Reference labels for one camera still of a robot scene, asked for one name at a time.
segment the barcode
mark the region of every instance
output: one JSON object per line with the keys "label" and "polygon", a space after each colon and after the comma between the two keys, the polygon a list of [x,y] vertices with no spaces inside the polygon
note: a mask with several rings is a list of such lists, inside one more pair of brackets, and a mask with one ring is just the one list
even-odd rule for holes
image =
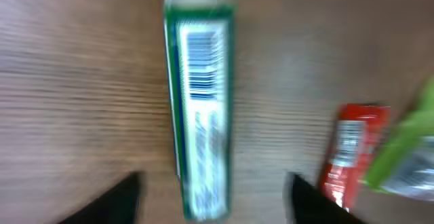
{"label": "barcode", "polygon": [[218,67],[224,58],[223,36],[218,31],[191,31],[186,35],[190,98],[216,99]]}
{"label": "barcode", "polygon": [[338,125],[338,142],[332,164],[337,166],[354,166],[359,144],[363,136],[365,123],[361,121],[340,121]]}

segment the green bag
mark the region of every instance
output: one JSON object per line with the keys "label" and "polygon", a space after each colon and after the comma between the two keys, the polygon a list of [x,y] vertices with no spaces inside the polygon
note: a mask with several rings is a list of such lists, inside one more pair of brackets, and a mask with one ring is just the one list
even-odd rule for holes
{"label": "green bag", "polygon": [[434,201],[434,79],[417,109],[394,129],[365,180],[374,191]]}

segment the green packaging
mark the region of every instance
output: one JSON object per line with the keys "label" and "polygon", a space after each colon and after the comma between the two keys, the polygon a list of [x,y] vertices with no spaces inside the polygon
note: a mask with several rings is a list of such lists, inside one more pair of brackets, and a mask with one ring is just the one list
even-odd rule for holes
{"label": "green packaging", "polygon": [[434,201],[434,79],[398,124],[366,174],[375,191]]}
{"label": "green packaging", "polygon": [[231,209],[234,0],[165,0],[165,45],[184,215]]}

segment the plastic wrapper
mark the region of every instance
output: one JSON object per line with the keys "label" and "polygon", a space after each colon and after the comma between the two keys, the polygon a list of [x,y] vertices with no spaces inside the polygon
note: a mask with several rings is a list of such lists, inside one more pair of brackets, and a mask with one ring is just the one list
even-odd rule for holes
{"label": "plastic wrapper", "polygon": [[434,201],[434,80],[394,129],[366,175],[376,191]]}
{"label": "plastic wrapper", "polygon": [[336,139],[331,144],[319,188],[345,210],[353,207],[359,180],[371,164],[372,152],[388,115],[388,107],[358,104],[347,104],[339,113]]}

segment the white label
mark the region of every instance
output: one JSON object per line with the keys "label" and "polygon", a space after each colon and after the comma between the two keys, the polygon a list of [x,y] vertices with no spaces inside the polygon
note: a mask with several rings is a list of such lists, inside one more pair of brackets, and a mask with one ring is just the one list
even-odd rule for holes
{"label": "white label", "polygon": [[344,167],[352,167],[356,164],[363,139],[364,126],[365,122],[363,121],[339,121],[336,152],[330,163]]}
{"label": "white label", "polygon": [[191,210],[197,219],[226,212],[227,22],[178,26],[186,106]]}

